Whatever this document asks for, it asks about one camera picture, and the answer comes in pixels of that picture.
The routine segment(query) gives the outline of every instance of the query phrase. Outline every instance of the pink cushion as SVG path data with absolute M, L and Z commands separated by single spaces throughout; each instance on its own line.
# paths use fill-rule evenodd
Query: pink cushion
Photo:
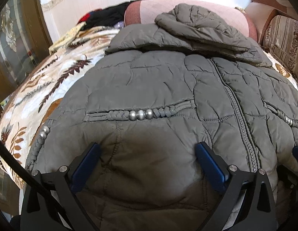
M 139 11 L 136 11 L 139 4 L 134 6 L 136 9 L 128 7 L 125 13 L 125 25 L 154 23 L 157 15 L 172 10 L 179 3 L 194 4 L 207 8 L 217 13 L 227 24 L 238 29 L 244 36 L 251 37 L 257 41 L 255 26 L 246 14 L 235 8 L 197 0 L 142 0 L 140 1 Z

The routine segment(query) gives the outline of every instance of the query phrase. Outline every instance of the jacket zipper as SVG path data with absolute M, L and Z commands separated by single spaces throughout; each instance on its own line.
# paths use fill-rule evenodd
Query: jacket zipper
M 208 59 L 208 60 L 209 60 L 209 63 L 211 64 L 211 66 L 213 67 L 214 76 L 224 86 L 225 91 L 228 93 L 228 95 L 230 97 L 231 104 L 232 104 L 232 107 L 235 112 L 235 117 L 236 117 L 238 125 L 239 125 L 242 141 L 244 143 L 244 146 L 245 146 L 245 149 L 247 152 L 247 158 L 248 158 L 248 162 L 249 162 L 250 171 L 256 172 L 258 170 L 258 168 L 260 167 L 260 165 L 259 165 L 259 161 L 257 160 L 255 148 L 253 147 L 254 145 L 251 141 L 249 130 L 247 130 L 247 124 L 246 124 L 245 118 L 243 116 L 239 102 L 238 102 L 234 92 L 232 91 L 232 89 L 221 78 L 222 76 L 221 76 L 219 70 L 217 69 L 215 63 L 211 59 Z

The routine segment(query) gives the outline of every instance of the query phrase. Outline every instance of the bedspread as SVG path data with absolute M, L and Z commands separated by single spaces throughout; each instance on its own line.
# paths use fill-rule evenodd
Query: bedspread
M 79 32 L 76 39 L 51 55 L 15 93 L 0 119 L 0 139 L 23 167 L 37 130 L 69 88 L 103 58 L 118 32 L 104 26 Z M 1 157 L 0 167 L 23 188 L 22 179 Z

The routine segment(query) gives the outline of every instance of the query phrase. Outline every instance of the striped floral cushion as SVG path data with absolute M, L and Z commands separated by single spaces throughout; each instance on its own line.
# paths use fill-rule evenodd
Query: striped floral cushion
M 298 21 L 275 16 L 265 32 L 263 46 L 298 82 Z

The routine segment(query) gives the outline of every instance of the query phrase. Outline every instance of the metal screw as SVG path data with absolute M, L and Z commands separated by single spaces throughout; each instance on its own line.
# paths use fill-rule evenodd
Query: metal screw
M 37 171 L 37 170 L 33 170 L 32 173 L 31 173 L 31 175 L 32 175 L 32 176 L 36 176 L 36 175 L 38 174 L 38 172 L 39 172 L 39 171 Z
M 236 165 L 230 165 L 229 166 L 229 169 L 232 171 L 232 172 L 236 172 L 238 170 L 237 166 Z
M 264 169 L 259 169 L 259 173 L 262 175 L 265 175 L 265 170 Z
M 61 167 L 59 168 L 59 171 L 60 171 L 60 172 L 65 172 L 65 171 L 67 171 L 67 169 L 68 169 L 67 166 L 61 166 Z

